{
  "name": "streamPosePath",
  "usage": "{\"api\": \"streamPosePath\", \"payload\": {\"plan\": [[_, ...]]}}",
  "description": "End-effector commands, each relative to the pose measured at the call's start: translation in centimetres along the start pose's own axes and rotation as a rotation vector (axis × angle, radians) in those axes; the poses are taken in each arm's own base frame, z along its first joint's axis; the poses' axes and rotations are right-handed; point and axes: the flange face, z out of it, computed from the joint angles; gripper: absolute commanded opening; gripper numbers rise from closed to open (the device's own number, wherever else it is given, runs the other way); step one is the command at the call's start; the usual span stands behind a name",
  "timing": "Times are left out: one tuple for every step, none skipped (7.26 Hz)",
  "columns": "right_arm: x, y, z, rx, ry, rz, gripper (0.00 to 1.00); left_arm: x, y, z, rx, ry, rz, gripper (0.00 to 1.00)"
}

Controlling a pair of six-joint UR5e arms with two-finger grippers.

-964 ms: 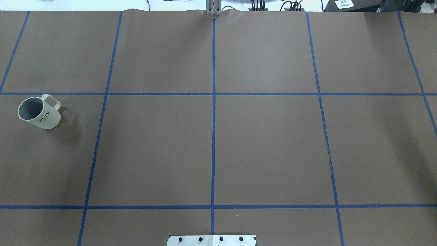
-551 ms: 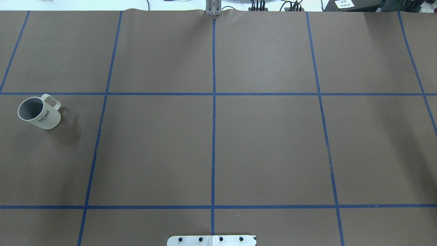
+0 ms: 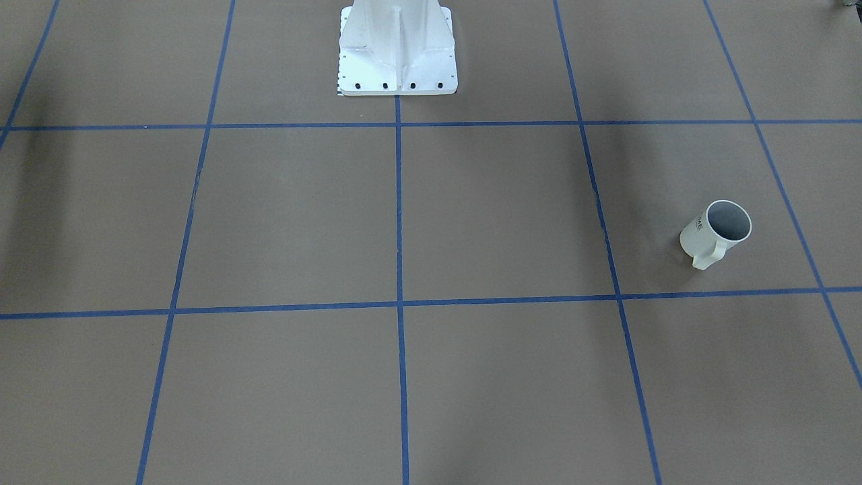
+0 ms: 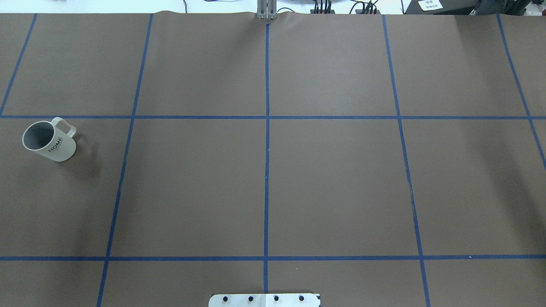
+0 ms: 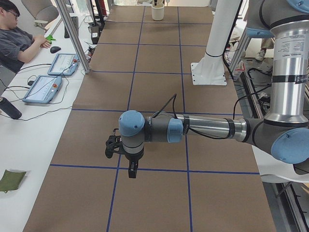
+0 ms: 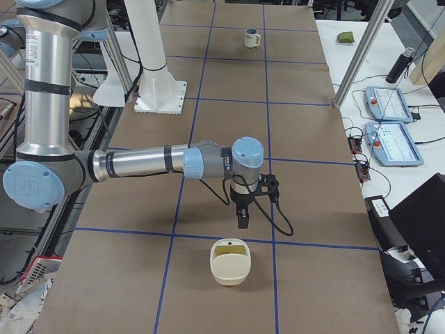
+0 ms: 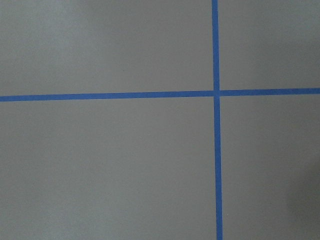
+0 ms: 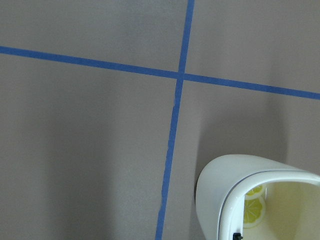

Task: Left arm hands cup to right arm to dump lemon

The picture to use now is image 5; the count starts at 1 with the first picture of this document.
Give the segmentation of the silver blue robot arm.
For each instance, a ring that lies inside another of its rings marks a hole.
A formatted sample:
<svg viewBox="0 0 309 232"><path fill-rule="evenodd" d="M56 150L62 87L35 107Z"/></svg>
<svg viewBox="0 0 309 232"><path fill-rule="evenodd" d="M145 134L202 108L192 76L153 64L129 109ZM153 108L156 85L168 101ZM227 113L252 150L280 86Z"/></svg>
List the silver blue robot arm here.
<svg viewBox="0 0 309 232"><path fill-rule="evenodd" d="M309 3L306 0L252 0L249 2L246 33L253 38L274 39L270 109L260 118L234 117L236 105L224 95L224 53L241 1L220 0L215 6L179 11L179 23L202 24L202 14L211 17L204 57L191 63L194 86L204 86L203 99L182 114L163 109L145 117L128 110L118 120L119 134L105 143L105 155L124 155L129 177L137 174L145 143L178 143L188 134L212 140L234 139L267 153L258 168L263 180L308 182L309 175L297 174L293 165L309 161L309 121L303 115L309 59Z"/></svg>

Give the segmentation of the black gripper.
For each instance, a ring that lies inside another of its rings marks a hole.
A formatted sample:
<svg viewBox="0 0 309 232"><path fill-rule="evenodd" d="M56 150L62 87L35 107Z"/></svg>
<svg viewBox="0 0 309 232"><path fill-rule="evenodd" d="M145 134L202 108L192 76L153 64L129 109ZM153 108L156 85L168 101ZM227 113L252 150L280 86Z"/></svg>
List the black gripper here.
<svg viewBox="0 0 309 232"><path fill-rule="evenodd" d="M128 177L136 178L138 163L144 154L144 144L142 142L136 147L129 147L124 144L121 135L116 135L116 131L117 129L114 129L106 141L105 155L109 159L112 158L114 153L125 155L129 160Z"/></svg>

